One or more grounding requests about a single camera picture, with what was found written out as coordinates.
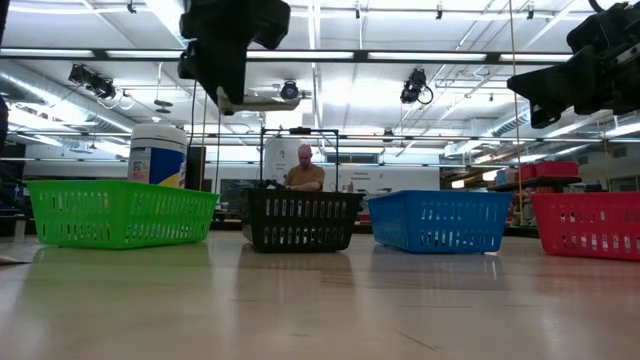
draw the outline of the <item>window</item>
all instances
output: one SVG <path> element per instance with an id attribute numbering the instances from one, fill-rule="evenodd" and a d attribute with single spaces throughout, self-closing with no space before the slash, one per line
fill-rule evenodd
<path id="1" fill-rule="evenodd" d="M 618 159 L 621 157 L 627 157 L 627 147 L 626 146 L 620 146 L 620 147 L 616 147 L 613 148 L 613 158 L 614 159 Z"/>
<path id="2" fill-rule="evenodd" d="M 379 162 L 380 154 L 340 154 L 340 163 L 352 163 L 352 164 L 377 164 Z M 327 154 L 327 162 L 335 163 L 336 154 Z"/>

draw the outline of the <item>spotlight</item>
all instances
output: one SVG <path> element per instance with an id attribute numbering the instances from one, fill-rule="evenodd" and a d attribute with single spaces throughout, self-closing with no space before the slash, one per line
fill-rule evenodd
<path id="1" fill-rule="evenodd" d="M 97 73 L 87 69 L 85 65 L 73 64 L 69 81 L 84 86 L 102 100 L 111 100 L 116 96 L 116 88 L 113 79 L 106 79 Z"/>
<path id="2" fill-rule="evenodd" d="M 431 99 L 428 102 L 420 101 L 420 95 L 425 90 L 431 93 Z M 424 69 L 413 69 L 409 79 L 404 83 L 400 100 L 403 104 L 413 104 L 418 101 L 424 105 L 428 105 L 433 101 L 433 91 L 427 86 L 427 76 L 424 74 Z"/>
<path id="3" fill-rule="evenodd" d="M 284 82 L 282 90 L 280 90 L 280 96 L 285 100 L 293 100 L 298 97 L 300 90 L 296 86 L 296 82 L 293 80 L 287 80 Z"/>

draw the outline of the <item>plastic basket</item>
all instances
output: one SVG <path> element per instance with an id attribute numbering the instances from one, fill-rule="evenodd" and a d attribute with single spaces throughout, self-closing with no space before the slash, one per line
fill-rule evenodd
<path id="1" fill-rule="evenodd" d="M 549 255 L 640 260 L 640 193 L 533 195 Z"/>
<path id="2" fill-rule="evenodd" d="M 369 200 L 376 241 L 412 253 L 500 249 L 511 193 L 400 191 Z"/>
<path id="3" fill-rule="evenodd" d="M 129 249 L 207 237 L 218 195 L 128 181 L 28 183 L 40 242 Z"/>
<path id="4" fill-rule="evenodd" d="M 247 189 L 244 236 L 260 252 L 331 252 L 349 246 L 363 195 Z"/>

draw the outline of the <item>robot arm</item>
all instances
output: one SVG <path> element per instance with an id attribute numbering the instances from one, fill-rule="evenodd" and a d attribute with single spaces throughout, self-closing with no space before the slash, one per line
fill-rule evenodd
<path id="1" fill-rule="evenodd" d="M 180 77 L 197 80 L 216 104 L 219 94 L 243 104 L 247 47 L 255 41 L 277 48 L 291 8 L 281 0 L 191 0 L 186 6 L 180 32 L 193 41 L 180 58 Z"/>

